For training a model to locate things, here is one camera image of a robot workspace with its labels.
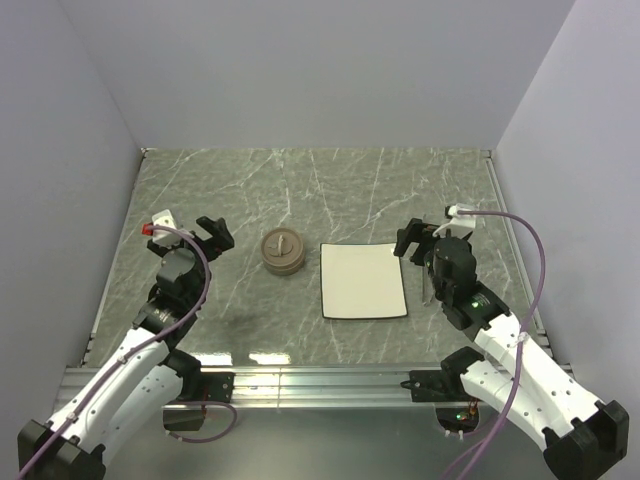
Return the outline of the beige round lid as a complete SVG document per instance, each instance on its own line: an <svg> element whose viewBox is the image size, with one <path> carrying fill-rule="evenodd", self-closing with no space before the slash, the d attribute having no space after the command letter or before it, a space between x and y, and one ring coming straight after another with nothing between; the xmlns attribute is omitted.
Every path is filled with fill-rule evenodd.
<svg viewBox="0 0 640 480"><path fill-rule="evenodd" d="M292 264L304 255L304 243L296 231L279 227L264 236L261 242L261 253L263 259L269 264Z"/></svg>

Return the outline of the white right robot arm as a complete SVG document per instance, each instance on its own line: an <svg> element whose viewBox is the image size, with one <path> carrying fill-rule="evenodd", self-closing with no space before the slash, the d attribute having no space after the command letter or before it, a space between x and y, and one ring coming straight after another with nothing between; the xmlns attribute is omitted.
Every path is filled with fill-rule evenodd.
<svg viewBox="0 0 640 480"><path fill-rule="evenodd" d="M442 361L442 391L505 410L556 478L600 478L627 454L628 412L583 388L521 331L515 314L478 280L467 237L441 237L436 229L414 220L398 232L394 253L417 246L411 262L425 269L447 320L473 343Z"/></svg>

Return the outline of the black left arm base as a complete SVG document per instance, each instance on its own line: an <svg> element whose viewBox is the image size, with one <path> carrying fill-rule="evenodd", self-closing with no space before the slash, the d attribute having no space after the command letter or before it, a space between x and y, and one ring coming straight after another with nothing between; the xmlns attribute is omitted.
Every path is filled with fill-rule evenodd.
<svg viewBox="0 0 640 480"><path fill-rule="evenodd" d="M237 411L231 405L235 374L231 371L208 372L195 357L174 350L163 362L180 381L177 397L163 411L163 426L168 436L185 443L206 443L222 438L235 426ZM183 432L199 432L205 425L209 407L220 407L231 414L230 424L208 439L187 438Z"/></svg>

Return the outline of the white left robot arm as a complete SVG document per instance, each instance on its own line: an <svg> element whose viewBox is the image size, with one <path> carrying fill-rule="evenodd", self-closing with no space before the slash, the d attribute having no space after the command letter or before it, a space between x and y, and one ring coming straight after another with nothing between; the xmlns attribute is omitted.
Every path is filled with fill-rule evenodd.
<svg viewBox="0 0 640 480"><path fill-rule="evenodd" d="M179 350L206 302L210 265L235 246L224 219L201 216L203 239L179 227L164 210L144 225L147 247L161 260L155 284L116 352L66 405L46 422L20 431L20 479L102 479L121 445L156 411L183 404L206 415L227 410L235 428L239 413L227 395L213 397L201 362Z"/></svg>

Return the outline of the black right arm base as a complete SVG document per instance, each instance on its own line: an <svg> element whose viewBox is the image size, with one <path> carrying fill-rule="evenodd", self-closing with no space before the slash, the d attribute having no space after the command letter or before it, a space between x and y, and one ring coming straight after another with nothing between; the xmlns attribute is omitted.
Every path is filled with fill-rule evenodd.
<svg viewBox="0 0 640 480"><path fill-rule="evenodd" d="M400 387L410 392L413 403L468 402L472 397L464 390L461 376L485 357L472 347L463 347L447 356L435 370L411 370Z"/></svg>

